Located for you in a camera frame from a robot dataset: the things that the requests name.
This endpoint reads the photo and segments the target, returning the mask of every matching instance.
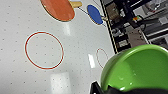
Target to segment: white surface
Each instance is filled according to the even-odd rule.
[[[103,14],[92,0],[81,1],[85,11],[92,4]],[[0,93],[89,94],[91,83],[99,82],[102,72],[97,49],[104,49],[108,58],[114,55],[107,28],[94,24],[79,9],[74,9],[72,21],[57,21],[47,14],[39,0],[4,0],[0,5]],[[42,31],[58,38],[64,49],[62,63],[51,70],[34,66],[25,54],[27,38]],[[47,34],[33,36],[27,50],[33,62],[46,68],[57,65],[61,56],[60,45]],[[94,66],[90,66],[89,56]]]
[[[141,15],[142,17],[147,17],[147,15],[144,13],[142,6],[134,10],[135,15]]]

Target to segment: green object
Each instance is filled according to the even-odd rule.
[[[168,90],[168,51],[156,45],[141,45],[112,57],[101,75],[101,88],[121,91],[135,88]]]

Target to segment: red ring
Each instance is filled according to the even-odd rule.
[[[96,53],[97,61],[98,61],[99,65],[100,65],[100,67],[103,68],[103,66],[100,64],[100,62],[99,62],[99,58],[98,58],[98,52],[99,52],[99,50],[102,50],[105,54],[106,54],[106,52],[105,52],[103,49],[99,48],[99,49],[97,50],[97,53]]]
[[[30,59],[30,57],[29,57],[29,55],[28,55],[28,53],[27,53],[27,44],[28,44],[28,41],[30,40],[31,37],[33,37],[34,35],[39,34],[39,33],[47,34],[47,35],[50,35],[50,36],[54,37],[54,38],[59,42],[59,44],[60,44],[60,46],[61,46],[61,48],[62,48],[62,58],[61,58],[59,64],[57,64],[57,65],[54,66],[54,67],[51,67],[51,68],[43,68],[43,67],[40,67],[40,66],[36,65],[36,64]],[[31,62],[33,65],[35,65],[36,67],[40,68],[40,69],[54,69],[54,68],[58,67],[58,65],[61,64],[61,62],[62,62],[62,60],[63,60],[63,56],[64,56],[63,46],[62,46],[61,42],[60,42],[55,36],[53,36],[53,35],[50,34],[50,33],[46,33],[46,32],[37,32],[37,33],[32,34],[32,35],[27,39],[27,41],[26,41],[26,44],[25,44],[25,52],[26,52],[26,56],[27,56],[27,58],[30,60],[30,62]]]

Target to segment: blue circle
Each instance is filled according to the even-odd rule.
[[[95,23],[97,23],[97,24],[102,24],[103,23],[103,21],[101,19],[100,12],[96,7],[94,7],[93,5],[88,5],[87,6],[87,11],[88,11],[88,14],[90,15],[91,19]]]

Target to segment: orange circle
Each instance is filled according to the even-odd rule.
[[[97,50],[97,53],[96,53],[97,61],[98,61],[99,65],[100,65],[100,67],[103,68],[103,66],[100,64],[100,62],[99,62],[99,58],[98,58],[98,52],[99,52],[99,50],[102,50],[105,54],[106,54],[106,52],[105,52],[103,49],[99,48],[99,49]]]
[[[40,34],[40,33],[43,33],[43,34],[47,34],[47,35],[52,36],[53,38],[55,38],[55,39],[58,41],[58,43],[59,43],[60,46],[61,46],[61,49],[62,49],[62,58],[61,58],[59,64],[57,64],[57,65],[54,66],[54,67],[51,67],[51,68],[43,68],[43,67],[40,67],[40,66],[36,65],[36,64],[30,59],[30,57],[29,57],[29,55],[28,55],[28,53],[27,53],[27,44],[28,44],[30,38],[32,38],[34,35],[37,35],[37,34]],[[33,65],[35,65],[36,67],[38,67],[38,68],[40,68],[40,69],[54,69],[54,68],[58,67],[58,65],[61,64],[61,62],[62,62],[62,60],[63,60],[63,56],[64,56],[63,46],[62,46],[61,42],[60,42],[55,36],[53,36],[53,35],[50,34],[50,33],[46,33],[46,32],[37,32],[37,33],[32,34],[32,35],[27,39],[27,41],[26,41],[26,44],[25,44],[25,53],[26,53],[26,56],[27,56],[27,58],[29,59],[29,61],[30,61]]]

